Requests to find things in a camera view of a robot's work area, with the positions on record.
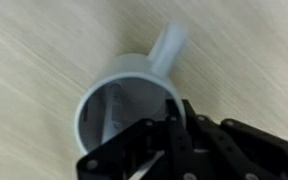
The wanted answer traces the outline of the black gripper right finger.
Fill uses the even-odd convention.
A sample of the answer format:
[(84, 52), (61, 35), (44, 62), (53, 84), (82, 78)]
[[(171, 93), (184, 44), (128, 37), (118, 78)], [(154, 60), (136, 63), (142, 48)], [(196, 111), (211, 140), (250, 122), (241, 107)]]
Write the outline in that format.
[(233, 138), (207, 116), (196, 114), (188, 100), (184, 100), (183, 105), (197, 177), (200, 180), (246, 180), (250, 162)]

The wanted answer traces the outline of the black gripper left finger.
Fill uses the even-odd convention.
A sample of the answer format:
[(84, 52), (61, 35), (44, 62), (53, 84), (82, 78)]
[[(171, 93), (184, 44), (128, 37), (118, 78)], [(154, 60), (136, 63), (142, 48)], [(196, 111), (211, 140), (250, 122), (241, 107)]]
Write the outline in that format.
[(174, 180), (197, 180), (191, 138), (183, 126), (175, 101), (167, 100), (166, 105), (172, 177)]

